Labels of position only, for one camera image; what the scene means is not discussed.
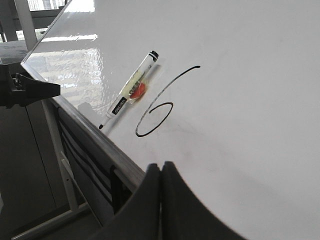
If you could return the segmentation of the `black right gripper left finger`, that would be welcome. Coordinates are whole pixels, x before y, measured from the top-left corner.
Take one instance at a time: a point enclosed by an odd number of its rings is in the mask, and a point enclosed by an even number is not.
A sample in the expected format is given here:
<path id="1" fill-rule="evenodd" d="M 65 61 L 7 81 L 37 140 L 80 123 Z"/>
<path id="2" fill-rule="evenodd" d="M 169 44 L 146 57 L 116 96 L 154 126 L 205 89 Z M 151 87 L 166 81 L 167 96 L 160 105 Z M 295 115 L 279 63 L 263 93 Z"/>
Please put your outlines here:
<path id="1" fill-rule="evenodd" d="M 161 171 L 147 167 L 145 176 L 126 204 L 110 223 L 91 240 L 157 240 L 159 235 Z"/>

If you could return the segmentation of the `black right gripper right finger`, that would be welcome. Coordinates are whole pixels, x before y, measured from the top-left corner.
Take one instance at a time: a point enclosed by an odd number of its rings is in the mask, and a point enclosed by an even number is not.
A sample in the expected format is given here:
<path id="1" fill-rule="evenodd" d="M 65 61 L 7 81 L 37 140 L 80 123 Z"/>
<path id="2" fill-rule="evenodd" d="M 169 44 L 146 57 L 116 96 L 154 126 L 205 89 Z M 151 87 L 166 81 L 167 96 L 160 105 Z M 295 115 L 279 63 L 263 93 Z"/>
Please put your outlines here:
<path id="1" fill-rule="evenodd" d="M 161 227 L 164 240 L 243 240 L 195 196 L 173 162 L 161 171 Z"/>

